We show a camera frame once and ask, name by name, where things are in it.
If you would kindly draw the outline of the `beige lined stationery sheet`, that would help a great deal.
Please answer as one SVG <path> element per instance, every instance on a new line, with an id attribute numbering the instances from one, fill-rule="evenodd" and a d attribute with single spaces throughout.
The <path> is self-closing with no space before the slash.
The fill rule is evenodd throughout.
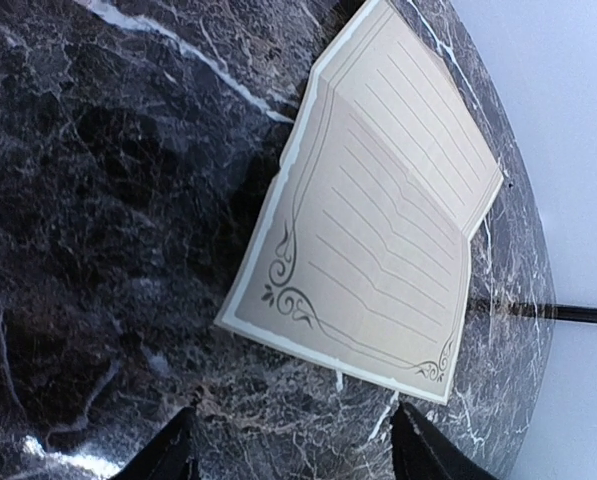
<path id="1" fill-rule="evenodd" d="M 215 322 L 446 404 L 470 243 L 502 182 L 443 60 L 393 2 L 367 1 L 311 69 Z"/>

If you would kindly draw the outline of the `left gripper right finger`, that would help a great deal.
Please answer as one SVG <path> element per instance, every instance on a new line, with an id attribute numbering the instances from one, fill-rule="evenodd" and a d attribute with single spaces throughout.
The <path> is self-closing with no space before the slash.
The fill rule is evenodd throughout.
<path id="1" fill-rule="evenodd" d="M 391 417 L 391 446 L 397 480 L 493 480 L 453 445 L 416 407 L 400 403 Z"/>

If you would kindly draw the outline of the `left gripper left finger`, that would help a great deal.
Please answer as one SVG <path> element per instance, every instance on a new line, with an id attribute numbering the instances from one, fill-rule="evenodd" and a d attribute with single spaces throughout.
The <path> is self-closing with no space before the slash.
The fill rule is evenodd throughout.
<path id="1" fill-rule="evenodd" d="M 192 407 L 182 408 L 120 471 L 120 480 L 199 479 L 194 418 Z"/>

